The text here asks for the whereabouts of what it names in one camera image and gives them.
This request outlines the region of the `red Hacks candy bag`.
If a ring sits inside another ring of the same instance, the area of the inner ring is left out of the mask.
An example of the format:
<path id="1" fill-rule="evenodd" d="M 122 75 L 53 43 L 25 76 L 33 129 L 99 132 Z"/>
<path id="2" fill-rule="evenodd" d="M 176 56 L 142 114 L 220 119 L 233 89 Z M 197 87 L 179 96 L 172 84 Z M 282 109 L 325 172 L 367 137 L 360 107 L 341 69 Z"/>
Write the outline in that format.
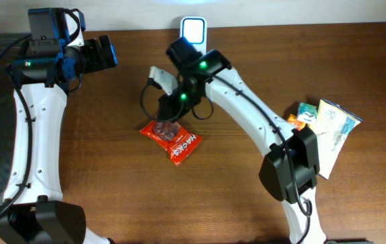
<path id="1" fill-rule="evenodd" d="M 202 141 L 201 136 L 189 132 L 177 122 L 170 121 L 151 121 L 140 133 L 153 139 L 169 153 L 170 160 L 176 166 L 179 166 Z"/>

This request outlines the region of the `orange tissue pack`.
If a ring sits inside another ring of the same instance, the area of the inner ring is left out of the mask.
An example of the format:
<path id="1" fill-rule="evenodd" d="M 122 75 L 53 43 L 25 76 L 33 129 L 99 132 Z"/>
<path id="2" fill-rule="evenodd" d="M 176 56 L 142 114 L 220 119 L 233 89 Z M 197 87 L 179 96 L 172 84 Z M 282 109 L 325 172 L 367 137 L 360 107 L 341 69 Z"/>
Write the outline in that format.
<path id="1" fill-rule="evenodd" d="M 298 131 L 301 131 L 302 129 L 305 128 L 306 126 L 306 123 L 302 122 L 302 121 L 299 121 L 297 119 L 297 117 L 293 114 L 290 114 L 288 116 L 288 119 L 286 120 L 289 124 L 293 125 L 295 127 L 295 129 L 297 129 Z"/>

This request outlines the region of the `green tissue pack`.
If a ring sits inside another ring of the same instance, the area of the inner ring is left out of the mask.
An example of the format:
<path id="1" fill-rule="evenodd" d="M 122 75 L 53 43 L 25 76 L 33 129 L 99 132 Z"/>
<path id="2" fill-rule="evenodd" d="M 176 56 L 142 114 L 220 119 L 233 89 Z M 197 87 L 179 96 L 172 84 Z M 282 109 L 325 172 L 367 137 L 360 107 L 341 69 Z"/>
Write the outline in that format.
<path id="1" fill-rule="evenodd" d="M 297 109 L 297 120 L 307 124 L 315 123 L 318 120 L 317 107 L 301 102 Z"/>

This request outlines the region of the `large yellow wipes bag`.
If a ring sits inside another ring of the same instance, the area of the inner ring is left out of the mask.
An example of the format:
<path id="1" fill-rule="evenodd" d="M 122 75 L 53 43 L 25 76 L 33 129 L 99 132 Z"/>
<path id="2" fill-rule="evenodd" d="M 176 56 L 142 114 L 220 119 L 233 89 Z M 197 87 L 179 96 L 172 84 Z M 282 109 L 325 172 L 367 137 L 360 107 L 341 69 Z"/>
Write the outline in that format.
<path id="1" fill-rule="evenodd" d="M 337 103 L 321 99 L 318 116 L 309 128 L 316 134 L 320 162 L 319 175 L 328 180 L 349 133 L 363 119 Z"/>

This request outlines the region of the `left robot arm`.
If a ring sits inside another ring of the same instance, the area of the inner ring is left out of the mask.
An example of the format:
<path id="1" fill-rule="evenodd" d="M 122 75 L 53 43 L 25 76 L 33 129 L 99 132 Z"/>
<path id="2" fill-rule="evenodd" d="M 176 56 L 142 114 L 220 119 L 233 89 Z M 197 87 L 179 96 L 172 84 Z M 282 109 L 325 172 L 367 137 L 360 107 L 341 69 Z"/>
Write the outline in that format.
<path id="1" fill-rule="evenodd" d="M 60 134 L 71 81 L 113 68 L 110 38 L 84 39 L 79 9 L 28 11 L 30 33 L 6 73 L 14 86 L 16 132 L 9 180 L 0 204 L 5 243 L 109 243 L 87 227 L 79 205 L 63 200 Z"/>

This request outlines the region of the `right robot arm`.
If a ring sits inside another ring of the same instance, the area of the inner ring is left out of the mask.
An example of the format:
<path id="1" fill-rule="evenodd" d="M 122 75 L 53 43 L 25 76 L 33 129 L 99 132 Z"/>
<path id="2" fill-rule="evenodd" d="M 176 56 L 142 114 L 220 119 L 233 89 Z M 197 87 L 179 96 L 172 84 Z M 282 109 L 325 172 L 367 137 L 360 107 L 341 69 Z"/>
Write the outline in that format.
<path id="1" fill-rule="evenodd" d="M 279 117 L 246 86 L 221 52 L 213 49 L 202 54 L 180 37 L 166 54 L 177 74 L 153 66 L 148 78 L 164 91 L 158 100 L 157 120 L 175 122 L 203 98 L 220 106 L 261 153 L 259 179 L 284 208 L 290 242 L 330 243 L 316 208 L 320 157 L 315 133 L 308 127 L 297 130 Z"/>

